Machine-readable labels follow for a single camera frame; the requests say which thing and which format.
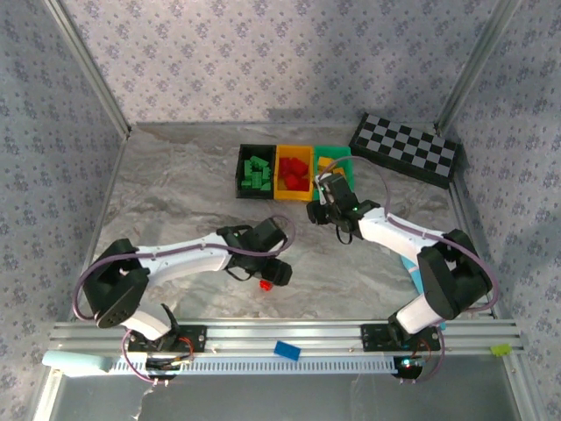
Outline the black plastic bin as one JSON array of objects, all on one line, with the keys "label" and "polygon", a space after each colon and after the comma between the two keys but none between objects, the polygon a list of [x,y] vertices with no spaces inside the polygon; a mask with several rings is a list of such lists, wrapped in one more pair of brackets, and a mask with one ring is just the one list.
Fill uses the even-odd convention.
[{"label": "black plastic bin", "polygon": [[[238,150],[238,162],[236,168],[236,175],[235,175],[235,188],[236,188],[236,198],[244,198],[244,199],[273,199],[273,175],[275,170],[275,154],[276,154],[276,146],[272,145],[257,145],[257,144],[241,144]],[[261,158],[270,162],[270,170],[260,170],[255,172],[261,172],[263,175],[263,183],[270,182],[272,183],[272,190],[271,191],[260,191],[260,187],[263,184],[255,184],[253,183],[253,187],[255,190],[250,192],[249,194],[241,194],[240,189],[240,182],[242,181],[245,173],[243,170],[243,161],[244,160],[252,160],[255,161],[256,159]]]}]

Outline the aluminium frame post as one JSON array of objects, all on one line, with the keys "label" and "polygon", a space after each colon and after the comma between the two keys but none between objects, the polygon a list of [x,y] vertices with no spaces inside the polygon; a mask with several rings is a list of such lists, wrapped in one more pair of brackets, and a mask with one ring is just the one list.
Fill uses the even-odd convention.
[{"label": "aluminium frame post", "polygon": [[445,134],[451,127],[521,3],[522,0],[496,0],[488,20],[482,26],[479,37],[435,120],[434,130],[437,134]]},{"label": "aluminium frame post", "polygon": [[83,75],[95,92],[98,100],[109,116],[112,124],[119,134],[127,139],[131,132],[131,127],[124,117],[116,98],[110,91],[106,81],[103,79],[100,68],[90,53],[86,43],[82,39],[77,25],[67,12],[67,8],[61,0],[41,0],[53,18],[54,23],[60,31],[61,37],[67,44],[70,53],[77,61]]}]

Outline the pale blue foam piece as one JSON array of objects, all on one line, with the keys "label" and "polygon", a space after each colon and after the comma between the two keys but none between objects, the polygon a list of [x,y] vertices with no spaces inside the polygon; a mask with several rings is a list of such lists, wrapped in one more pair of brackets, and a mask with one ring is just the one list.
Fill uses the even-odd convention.
[{"label": "pale blue foam piece", "polygon": [[57,369],[68,377],[87,377],[108,374],[112,359],[100,355],[49,350],[44,354],[42,364]]}]

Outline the green plastic bin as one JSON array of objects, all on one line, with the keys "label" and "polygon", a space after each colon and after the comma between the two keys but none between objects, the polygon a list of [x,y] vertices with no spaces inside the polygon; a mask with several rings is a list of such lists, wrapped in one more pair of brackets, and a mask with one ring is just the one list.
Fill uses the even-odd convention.
[{"label": "green plastic bin", "polygon": [[[348,146],[315,146],[314,147],[314,171],[315,175],[319,175],[322,171],[317,170],[317,159],[320,156],[330,157],[334,161],[345,156],[351,156],[351,149]],[[355,190],[354,166],[353,161],[344,160],[338,163],[335,168],[341,168],[344,171],[344,177],[348,182],[350,189]]]}]

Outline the black and grey checkerboard box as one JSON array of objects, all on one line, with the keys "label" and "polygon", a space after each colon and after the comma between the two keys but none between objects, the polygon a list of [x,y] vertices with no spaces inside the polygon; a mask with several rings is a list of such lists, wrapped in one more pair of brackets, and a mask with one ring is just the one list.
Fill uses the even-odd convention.
[{"label": "black and grey checkerboard box", "polygon": [[349,148],[355,156],[441,189],[449,188],[460,152],[456,142],[369,113]]}]

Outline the aluminium side rail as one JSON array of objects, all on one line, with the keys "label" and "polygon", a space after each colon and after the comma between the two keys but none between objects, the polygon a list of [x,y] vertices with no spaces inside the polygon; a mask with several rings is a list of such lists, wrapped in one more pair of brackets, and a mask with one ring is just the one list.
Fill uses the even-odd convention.
[{"label": "aluminium side rail", "polygon": [[492,269],[491,262],[485,256],[486,242],[483,236],[478,233],[478,230],[473,223],[473,217],[471,215],[471,207],[468,198],[465,196],[466,186],[459,173],[453,176],[452,182],[450,184],[450,200],[451,207],[454,211],[455,218],[461,228],[470,236],[474,249],[479,255],[479,258],[485,264],[485,270],[490,273],[489,277],[492,282],[492,289],[486,294],[486,300],[483,301],[481,307],[484,310],[478,310],[474,312],[473,315],[483,316],[489,314],[493,319],[501,319],[502,312],[499,299],[501,298],[501,290],[498,277],[494,270]]},{"label": "aluminium side rail", "polygon": [[[94,226],[94,231],[92,234],[92,238],[91,241],[89,242],[89,247],[87,249],[86,255],[85,255],[85,261],[82,265],[82,268],[79,271],[78,274],[78,280],[80,281],[82,278],[82,274],[89,268],[90,264],[94,261],[94,257],[95,257],[95,251],[96,251],[96,246],[97,243],[99,241],[100,235],[101,235],[101,231],[103,229],[103,222],[105,219],[105,216],[108,212],[109,209],[109,205],[110,205],[110,199],[111,196],[113,194],[113,190],[115,187],[115,183],[116,183],[116,179],[117,179],[117,175],[124,157],[124,152],[126,149],[126,146],[130,140],[131,137],[131,132],[128,132],[127,134],[124,135],[122,142],[120,144],[120,147],[117,151],[117,156],[114,162],[114,166],[113,169],[111,170],[110,173],[110,179],[109,179],[109,184],[107,186],[107,189],[105,190],[104,194],[103,194],[103,202],[101,205],[101,210],[100,213],[97,217],[96,220],[96,224]],[[79,308],[79,303],[80,303],[80,282],[77,282],[75,284],[73,293],[72,293],[72,298],[71,298],[71,311],[69,312],[69,320],[78,320],[79,318],[75,315],[75,310]]]}]

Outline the yellow plastic bin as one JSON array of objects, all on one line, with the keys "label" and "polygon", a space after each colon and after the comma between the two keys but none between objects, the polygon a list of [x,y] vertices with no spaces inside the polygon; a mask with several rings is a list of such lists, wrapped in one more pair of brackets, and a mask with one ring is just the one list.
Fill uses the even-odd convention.
[{"label": "yellow plastic bin", "polygon": [[[279,173],[280,158],[298,158],[309,164],[306,175],[311,182],[310,191],[287,190],[283,178]],[[275,154],[273,197],[275,200],[309,202],[313,196],[314,149],[312,146],[278,145]]]}]

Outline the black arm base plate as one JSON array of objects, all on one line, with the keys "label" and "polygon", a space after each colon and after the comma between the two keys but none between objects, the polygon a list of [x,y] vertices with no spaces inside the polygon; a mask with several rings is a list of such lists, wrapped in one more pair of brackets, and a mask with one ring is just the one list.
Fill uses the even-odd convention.
[{"label": "black arm base plate", "polygon": [[364,324],[360,326],[360,337],[365,352],[441,350],[441,342],[435,327],[426,327],[418,333],[409,334],[396,325],[387,323]]},{"label": "black arm base plate", "polygon": [[149,340],[138,332],[128,350],[134,353],[202,353],[205,350],[206,325],[179,325],[156,340]]}]

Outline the black electronics board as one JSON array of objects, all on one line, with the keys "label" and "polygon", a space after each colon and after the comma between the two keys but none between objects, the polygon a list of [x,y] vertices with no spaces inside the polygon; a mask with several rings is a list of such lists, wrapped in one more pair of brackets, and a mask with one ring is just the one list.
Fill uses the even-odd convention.
[{"label": "black electronics board", "polygon": [[404,382],[415,382],[422,374],[426,365],[425,359],[420,356],[394,357],[393,377]]},{"label": "black electronics board", "polygon": [[182,355],[173,358],[147,358],[145,370],[147,377],[152,381],[171,381],[182,368],[192,363],[192,356]]}]

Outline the blue flat brick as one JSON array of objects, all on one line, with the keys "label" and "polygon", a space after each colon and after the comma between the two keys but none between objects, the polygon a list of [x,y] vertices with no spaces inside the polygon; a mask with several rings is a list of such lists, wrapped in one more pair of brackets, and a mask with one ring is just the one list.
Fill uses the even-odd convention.
[{"label": "blue flat brick", "polygon": [[301,351],[301,348],[298,346],[278,340],[275,344],[273,353],[291,361],[298,361],[300,359]]}]

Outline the long aluminium mounting rail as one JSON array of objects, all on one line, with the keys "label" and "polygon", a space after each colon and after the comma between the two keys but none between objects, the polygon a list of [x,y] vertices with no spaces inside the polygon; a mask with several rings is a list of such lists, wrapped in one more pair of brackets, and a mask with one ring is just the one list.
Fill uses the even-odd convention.
[{"label": "long aluminium mounting rail", "polygon": [[[290,319],[204,319],[188,320],[187,325],[206,325],[204,357],[270,356],[278,340],[298,346],[303,356],[348,355],[364,352],[360,326],[366,320]],[[123,331],[99,329],[85,323],[59,323],[51,333],[48,350],[116,355]],[[529,345],[516,323],[510,319],[457,319],[446,324],[444,345],[447,352],[490,354],[490,347],[510,344],[520,353]]]}]

